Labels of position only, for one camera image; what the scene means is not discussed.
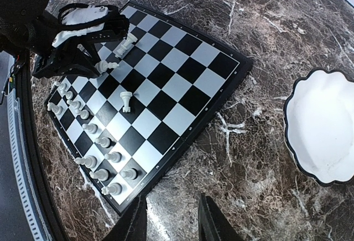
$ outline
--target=brown marble surface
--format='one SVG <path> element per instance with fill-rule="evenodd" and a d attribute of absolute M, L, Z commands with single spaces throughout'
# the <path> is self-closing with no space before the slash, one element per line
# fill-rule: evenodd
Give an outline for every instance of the brown marble surface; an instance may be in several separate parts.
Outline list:
<path fill-rule="evenodd" d="M 49 10 L 127 1 L 54 0 Z M 148 195 L 148 240 L 197 240 L 201 192 L 214 198 L 245 240 L 354 240 L 354 182 L 323 188 L 298 171 L 284 144 L 282 117 L 294 80 L 312 68 L 341 69 L 354 79 L 354 9 L 344 0 L 133 1 L 254 60 L 244 83 Z M 43 102 L 52 81 L 33 80 L 50 185 L 72 240 L 100 240 L 118 216 L 83 188 L 50 122 Z M 228 126 L 240 123 L 244 128 Z"/>

